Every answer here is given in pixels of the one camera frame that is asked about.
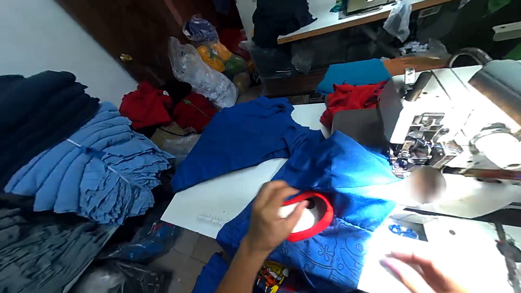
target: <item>cartoon print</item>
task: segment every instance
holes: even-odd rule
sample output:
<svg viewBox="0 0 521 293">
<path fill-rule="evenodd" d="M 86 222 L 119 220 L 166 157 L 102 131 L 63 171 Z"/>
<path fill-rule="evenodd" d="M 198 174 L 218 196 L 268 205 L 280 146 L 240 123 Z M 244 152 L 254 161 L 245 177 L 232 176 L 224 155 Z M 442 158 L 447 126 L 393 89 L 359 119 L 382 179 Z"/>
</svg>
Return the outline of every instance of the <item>cartoon print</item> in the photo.
<svg viewBox="0 0 521 293">
<path fill-rule="evenodd" d="M 264 292 L 276 293 L 289 276 L 289 270 L 274 261 L 265 262 L 257 276 L 257 286 Z"/>
</svg>

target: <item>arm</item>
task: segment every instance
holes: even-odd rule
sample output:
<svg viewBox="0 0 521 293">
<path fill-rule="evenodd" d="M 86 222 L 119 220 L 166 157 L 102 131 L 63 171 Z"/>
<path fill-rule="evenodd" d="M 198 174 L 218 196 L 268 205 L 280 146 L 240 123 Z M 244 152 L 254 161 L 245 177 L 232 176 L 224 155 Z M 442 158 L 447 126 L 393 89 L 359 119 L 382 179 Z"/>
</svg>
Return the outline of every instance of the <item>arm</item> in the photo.
<svg viewBox="0 0 521 293">
<path fill-rule="evenodd" d="M 249 293 L 264 260 L 290 234 L 300 220 L 307 201 L 301 202 L 287 218 L 279 218 L 284 200 L 297 189 L 284 181 L 265 183 L 253 203 L 248 233 L 241 241 L 230 268 L 216 293 Z"/>
</svg>

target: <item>red clothing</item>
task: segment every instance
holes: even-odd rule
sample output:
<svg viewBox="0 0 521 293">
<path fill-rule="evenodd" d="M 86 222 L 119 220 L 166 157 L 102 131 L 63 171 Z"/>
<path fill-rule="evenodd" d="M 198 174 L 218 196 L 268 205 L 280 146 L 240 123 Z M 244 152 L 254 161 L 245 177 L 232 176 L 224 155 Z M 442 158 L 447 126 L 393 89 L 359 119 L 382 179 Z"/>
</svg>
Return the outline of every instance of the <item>red clothing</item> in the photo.
<svg viewBox="0 0 521 293">
<path fill-rule="evenodd" d="M 334 92 L 327 95 L 327 109 L 322 114 L 320 122 L 331 129 L 333 116 L 338 111 L 376 108 L 378 95 L 387 81 L 366 86 L 350 84 L 333 84 Z"/>
<path fill-rule="evenodd" d="M 172 98 L 154 88 L 147 81 L 138 89 L 123 96 L 119 112 L 132 121 L 133 129 L 146 126 L 168 124 L 172 120 L 167 109 L 172 108 Z"/>
<path fill-rule="evenodd" d="M 201 133 L 215 113 L 217 109 L 205 96 L 190 93 L 177 103 L 172 119 L 183 129 L 192 127 L 196 133 Z"/>
</svg>

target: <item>light blue fabric stack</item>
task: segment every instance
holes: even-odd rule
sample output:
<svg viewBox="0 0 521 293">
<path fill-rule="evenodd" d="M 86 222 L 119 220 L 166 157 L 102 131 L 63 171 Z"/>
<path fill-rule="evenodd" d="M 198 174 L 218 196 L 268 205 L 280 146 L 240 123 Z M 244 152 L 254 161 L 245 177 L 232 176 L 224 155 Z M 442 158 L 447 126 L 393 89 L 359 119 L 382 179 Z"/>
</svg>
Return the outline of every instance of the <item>light blue fabric stack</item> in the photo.
<svg viewBox="0 0 521 293">
<path fill-rule="evenodd" d="M 68 140 L 18 170 L 5 191 L 35 196 L 35 211 L 74 212 L 102 224 L 144 214 L 154 204 L 158 173 L 174 156 L 130 125 L 115 105 L 102 103 Z"/>
</svg>

